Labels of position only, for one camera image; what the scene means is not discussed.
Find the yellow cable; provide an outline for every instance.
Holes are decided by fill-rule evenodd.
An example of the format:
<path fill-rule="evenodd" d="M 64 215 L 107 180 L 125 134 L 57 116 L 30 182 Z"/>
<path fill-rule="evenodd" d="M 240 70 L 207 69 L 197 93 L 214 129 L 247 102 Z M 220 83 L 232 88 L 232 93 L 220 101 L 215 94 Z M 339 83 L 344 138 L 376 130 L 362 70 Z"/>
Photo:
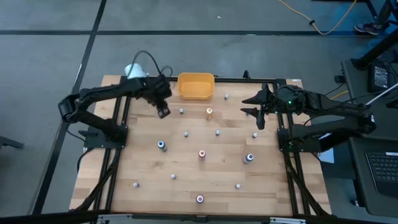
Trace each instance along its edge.
<path fill-rule="evenodd" d="M 337 97 L 339 97 L 339 96 L 341 96 L 341 95 L 344 95 L 344 94 L 346 94 L 346 93 L 348 93 L 348 90 L 346 90 L 346 91 L 344 91 L 344 92 L 341 92 L 341 93 L 337 94 L 336 96 L 334 96 L 334 97 L 332 97 L 332 98 L 330 98 L 330 99 L 331 99 L 331 100 L 334 100 L 334 99 L 336 99 Z"/>
<path fill-rule="evenodd" d="M 284 3 L 282 0 L 278 0 L 278 1 L 280 1 L 280 3 L 284 4 L 286 7 L 288 7 L 291 11 L 294 11 L 295 13 L 297 13 L 297 14 L 299 14 L 299 15 L 305 17 L 305 18 L 307 18 L 309 21 L 312 21 L 311 18 L 309 18 L 308 16 L 302 14 L 301 12 L 298 12 L 298 11 L 294 10 L 294 9 L 291 8 L 288 4 Z M 340 19 L 340 21 L 338 21 L 338 23 L 337 23 L 331 30 L 329 30 L 328 32 L 326 32 L 326 33 L 320 32 L 319 29 L 318 29 L 318 27 L 317 27 L 317 25 L 315 25 L 315 23 L 313 23 L 312 26 L 313 26 L 313 27 L 318 31 L 318 33 L 321 34 L 321 35 L 328 35 L 328 34 L 330 34 L 333 30 L 335 30 L 335 29 L 340 25 L 341 22 L 343 22 L 343 20 L 346 18 L 346 16 L 348 15 L 348 13 L 353 9 L 353 7 L 354 7 L 356 1 L 357 1 L 357 0 L 355 0 L 355 1 L 353 2 L 353 4 L 352 4 L 352 5 L 349 7 L 349 9 L 347 10 L 346 14 L 344 14 L 344 16 Z"/>

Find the keyboard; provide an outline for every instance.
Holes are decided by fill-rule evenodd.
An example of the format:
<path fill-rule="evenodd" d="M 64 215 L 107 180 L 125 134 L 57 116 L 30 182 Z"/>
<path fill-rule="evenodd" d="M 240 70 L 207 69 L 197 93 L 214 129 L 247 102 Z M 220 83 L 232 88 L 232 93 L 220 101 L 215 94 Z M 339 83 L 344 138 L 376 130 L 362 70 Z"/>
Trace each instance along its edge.
<path fill-rule="evenodd" d="M 377 191 L 398 198 L 398 152 L 367 152 L 366 157 Z"/>

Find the black chair leg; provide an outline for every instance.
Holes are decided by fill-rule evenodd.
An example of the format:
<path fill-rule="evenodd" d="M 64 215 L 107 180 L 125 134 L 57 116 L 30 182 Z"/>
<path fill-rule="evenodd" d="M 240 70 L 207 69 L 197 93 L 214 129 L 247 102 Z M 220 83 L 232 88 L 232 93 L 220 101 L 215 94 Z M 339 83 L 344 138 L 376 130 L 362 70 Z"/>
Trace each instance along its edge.
<path fill-rule="evenodd" d="M 8 138 L 5 138 L 5 137 L 2 137 L 2 136 L 0 136 L 0 147 L 1 147 L 1 146 L 11 146 L 11 147 L 14 147 L 14 148 L 20 149 L 20 148 L 24 147 L 24 144 L 23 144 L 23 143 L 20 143 L 20 142 L 17 142 L 17 141 L 14 141 L 14 140 L 11 140 L 11 139 L 8 139 Z"/>

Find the white cylinder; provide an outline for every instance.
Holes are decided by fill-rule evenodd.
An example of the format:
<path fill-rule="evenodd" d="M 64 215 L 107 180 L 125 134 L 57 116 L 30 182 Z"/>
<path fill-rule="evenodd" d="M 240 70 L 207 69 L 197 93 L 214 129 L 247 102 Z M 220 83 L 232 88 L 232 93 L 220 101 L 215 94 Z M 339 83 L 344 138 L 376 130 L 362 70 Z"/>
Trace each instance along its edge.
<path fill-rule="evenodd" d="M 197 196 L 197 202 L 202 203 L 205 200 L 205 198 L 202 195 Z"/>
<path fill-rule="evenodd" d="M 254 160 L 254 155 L 253 154 L 248 154 L 247 156 L 245 156 L 243 158 L 243 162 L 245 164 L 248 164 L 248 163 L 252 162 L 253 160 Z"/>
<path fill-rule="evenodd" d="M 167 146 L 166 146 L 166 144 L 163 142 L 163 141 L 159 141 L 158 143 L 157 143 L 157 147 L 159 148 L 159 149 L 161 149 L 162 151 L 167 151 Z"/>
<path fill-rule="evenodd" d="M 147 75 L 145 74 L 145 72 L 142 70 L 141 65 L 139 65 L 138 63 L 134 63 L 134 66 L 131 69 L 131 64 L 129 64 L 128 66 L 126 66 L 126 68 L 124 68 L 124 73 L 127 76 L 127 79 L 131 79 L 131 78 L 145 78 Z"/>

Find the yellow bowl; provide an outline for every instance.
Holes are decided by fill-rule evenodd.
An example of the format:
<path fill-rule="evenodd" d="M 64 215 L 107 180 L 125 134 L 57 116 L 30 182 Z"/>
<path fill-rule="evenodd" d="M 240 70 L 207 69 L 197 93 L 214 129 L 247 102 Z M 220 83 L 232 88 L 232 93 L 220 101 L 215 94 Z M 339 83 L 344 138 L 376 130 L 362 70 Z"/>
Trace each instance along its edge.
<path fill-rule="evenodd" d="M 186 100 L 208 100 L 214 93 L 214 76 L 210 73 L 187 73 L 178 76 L 178 93 Z"/>

